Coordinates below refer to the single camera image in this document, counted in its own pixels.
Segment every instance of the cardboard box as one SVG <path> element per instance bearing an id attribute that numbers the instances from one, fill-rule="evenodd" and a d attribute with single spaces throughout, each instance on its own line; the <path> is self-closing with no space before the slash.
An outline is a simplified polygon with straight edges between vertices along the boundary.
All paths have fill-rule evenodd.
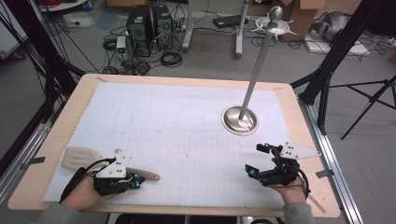
<path id="1" fill-rule="evenodd" d="M 394 53 L 390 58 L 389 58 L 389 62 L 396 64 L 396 53 Z"/>
<path id="2" fill-rule="evenodd" d="M 133 5 L 149 5 L 149 0 L 107 0 L 109 7 L 131 7 Z"/>
<path id="3" fill-rule="evenodd" d="M 247 14 L 249 16 L 266 17 L 267 12 L 271 9 L 270 5 L 253 4 L 253 0 L 248 1 Z"/>
<path id="4" fill-rule="evenodd" d="M 325 11 L 340 11 L 348 15 L 353 15 L 360 4 L 361 0 L 326 0 L 326 7 L 318 11 L 318 16 Z"/>
<path id="5" fill-rule="evenodd" d="M 282 21 L 293 21 L 289 23 L 290 30 L 297 34 L 286 34 L 280 38 L 284 41 L 304 41 L 318 9 L 325 8 L 326 0 L 274 0 L 271 7 L 275 6 L 283 8 Z"/>

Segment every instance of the tripod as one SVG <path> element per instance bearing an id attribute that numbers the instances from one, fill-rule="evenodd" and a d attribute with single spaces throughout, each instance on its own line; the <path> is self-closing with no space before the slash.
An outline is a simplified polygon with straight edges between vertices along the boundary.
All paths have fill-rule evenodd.
<path id="1" fill-rule="evenodd" d="M 396 110 L 396 90 L 395 90 L 395 86 L 396 86 L 396 75 L 391 78 L 390 80 L 382 80 L 382 81 L 374 81 L 374 82 L 362 82 L 362 83 L 353 83 L 353 84 L 345 84 L 345 85 L 338 85 L 338 86 L 330 86 L 330 88 L 337 88 L 337 87 L 348 87 L 350 89 L 352 89 L 353 91 L 356 91 L 358 93 L 360 93 L 361 95 L 367 97 L 369 99 L 369 105 L 364 109 L 364 111 L 361 113 L 361 115 L 358 117 L 358 119 L 352 124 L 352 126 L 346 131 L 346 133 L 344 134 L 344 136 L 341 137 L 342 140 L 344 140 L 347 135 L 350 133 L 350 131 L 352 131 L 352 129 L 358 124 L 358 122 L 361 120 L 361 118 L 363 118 L 363 116 L 367 113 L 367 111 L 369 111 L 369 109 L 375 104 L 375 103 L 380 103 L 381 105 L 385 105 L 387 107 L 390 107 L 394 110 Z M 363 91 L 359 91 L 356 88 L 354 88 L 354 86 L 361 86 L 361 85 L 370 85 L 370 84 L 379 84 L 379 83 L 383 83 L 384 86 L 379 89 L 378 92 L 376 92 L 373 96 L 363 92 Z M 383 101 L 379 100 L 379 97 L 381 97 L 381 95 L 389 88 L 392 88 L 392 93 L 393 93 L 393 101 L 394 101 L 394 105 L 390 105 L 387 104 Z"/>

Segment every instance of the floor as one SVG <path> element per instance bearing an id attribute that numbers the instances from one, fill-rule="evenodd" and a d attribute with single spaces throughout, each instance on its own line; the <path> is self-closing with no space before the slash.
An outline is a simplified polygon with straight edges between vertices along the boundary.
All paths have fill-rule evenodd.
<path id="1" fill-rule="evenodd" d="M 80 11 L 80 8 L 66 12 Z M 96 68 L 106 63 L 102 48 L 103 37 L 109 31 L 125 24 L 125 12 L 110 10 L 104 4 L 94 6 L 89 15 L 96 21 L 91 28 L 71 29 L 68 33 Z M 214 28 L 213 15 L 196 25 Z M 72 64 L 84 71 L 93 71 L 87 60 L 67 39 L 65 48 Z M 191 47 L 187 53 L 181 52 L 183 64 L 176 68 L 163 66 L 151 69 L 148 76 L 194 77 L 230 80 L 249 80 L 260 47 L 252 39 L 244 38 L 243 56 L 236 59 L 234 35 L 195 30 Z M 377 44 L 362 40 L 367 49 L 377 49 Z M 324 54 L 308 53 L 301 44 L 298 48 L 288 43 L 274 41 L 269 48 L 259 81 L 291 83 L 314 72 L 323 61 Z M 356 56 L 346 56 L 335 71 L 332 85 L 380 81 L 395 75 L 395 64 L 388 58 L 394 50 L 371 50 L 361 60 Z M 32 64 L 8 59 L 0 61 L 0 157 L 12 145 L 18 134 L 44 101 L 40 83 Z M 381 84 L 364 85 L 360 90 L 374 94 Z M 295 93 L 304 86 L 295 89 Z M 387 90 L 381 100 L 393 105 L 391 90 Z M 396 114 L 391 108 L 375 104 L 353 131 L 341 140 L 341 136 L 356 120 L 368 104 L 368 99 L 348 88 L 331 89 L 329 94 L 326 132 L 335 156 L 342 168 L 348 187 L 357 204 L 363 222 L 392 223 L 396 219 Z M 4 223 L 29 223 L 38 219 L 37 211 L 11 211 L 7 208 L 7 198 L 0 205 Z M 84 214 L 78 223 L 106 223 L 107 214 Z M 317 223 L 347 223 L 345 215 L 339 218 L 318 218 Z"/>

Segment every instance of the grid paper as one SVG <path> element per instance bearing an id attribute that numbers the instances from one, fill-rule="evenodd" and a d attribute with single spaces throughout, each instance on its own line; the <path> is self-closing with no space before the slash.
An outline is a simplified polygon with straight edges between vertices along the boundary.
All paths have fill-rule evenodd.
<path id="1" fill-rule="evenodd" d="M 255 90 L 248 108 L 259 120 L 248 136 L 229 133 L 222 112 L 243 103 L 246 90 L 100 83 L 68 143 L 103 158 L 115 149 L 128 166 L 161 177 L 107 203 L 280 208 L 280 196 L 248 177 L 245 164 L 274 168 L 256 145 L 281 145 L 286 126 L 273 91 Z M 44 202 L 58 202 L 74 172 L 59 162 Z"/>

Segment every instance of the sleeve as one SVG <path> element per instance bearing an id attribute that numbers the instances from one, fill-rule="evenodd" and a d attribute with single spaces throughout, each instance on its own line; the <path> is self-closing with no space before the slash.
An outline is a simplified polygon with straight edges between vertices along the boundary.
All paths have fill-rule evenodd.
<path id="1" fill-rule="evenodd" d="M 286 224 L 315 224 L 311 205 L 307 203 L 289 203 L 283 205 Z"/>
<path id="2" fill-rule="evenodd" d="M 79 212 L 71 208 L 52 203 L 41 215 L 36 224 L 72 224 L 78 218 Z"/>

